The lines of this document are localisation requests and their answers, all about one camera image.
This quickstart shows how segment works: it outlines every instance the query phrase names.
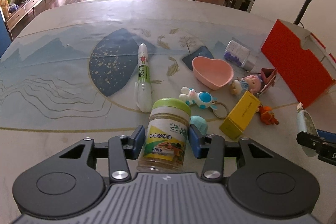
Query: heart-shaped bowl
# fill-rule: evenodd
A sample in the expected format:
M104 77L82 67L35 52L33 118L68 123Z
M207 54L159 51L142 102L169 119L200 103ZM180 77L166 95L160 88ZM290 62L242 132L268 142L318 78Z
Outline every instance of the heart-shaped bowl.
M193 72L200 82L212 90L218 90L230 83L233 78L233 68L229 63L204 56L193 59Z

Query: pink doll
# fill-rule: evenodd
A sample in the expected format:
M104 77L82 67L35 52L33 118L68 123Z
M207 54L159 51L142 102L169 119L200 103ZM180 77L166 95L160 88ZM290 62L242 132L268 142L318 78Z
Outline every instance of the pink doll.
M233 80L230 85L232 94L238 95L249 91L256 94L261 91L261 79L257 75L249 75L238 80Z

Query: green marker label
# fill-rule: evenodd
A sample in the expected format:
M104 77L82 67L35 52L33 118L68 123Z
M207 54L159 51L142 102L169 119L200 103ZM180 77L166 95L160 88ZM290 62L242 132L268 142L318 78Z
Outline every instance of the green marker label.
M151 83L151 79L149 76L149 67L146 65L141 65L138 68L138 84L144 82Z

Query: orange dinosaur toy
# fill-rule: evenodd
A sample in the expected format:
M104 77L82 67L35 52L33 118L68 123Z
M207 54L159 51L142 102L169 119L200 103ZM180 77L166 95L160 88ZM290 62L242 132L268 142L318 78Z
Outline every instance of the orange dinosaur toy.
M279 121L275 119L274 113L272 112L272 109L269 106L259 105L257 112L260 114L260 120L263 123L267 125L279 124Z

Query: green lid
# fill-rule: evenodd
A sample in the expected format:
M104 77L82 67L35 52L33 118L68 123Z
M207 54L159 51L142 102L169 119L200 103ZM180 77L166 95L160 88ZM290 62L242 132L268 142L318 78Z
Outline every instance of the green lid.
M160 100L157 100L152 109L160 107L160 106L171 106L176 107L178 109L183 110L185 113L187 113L189 116L191 116L191 110L190 107L183 101L176 99L176 98L163 98Z

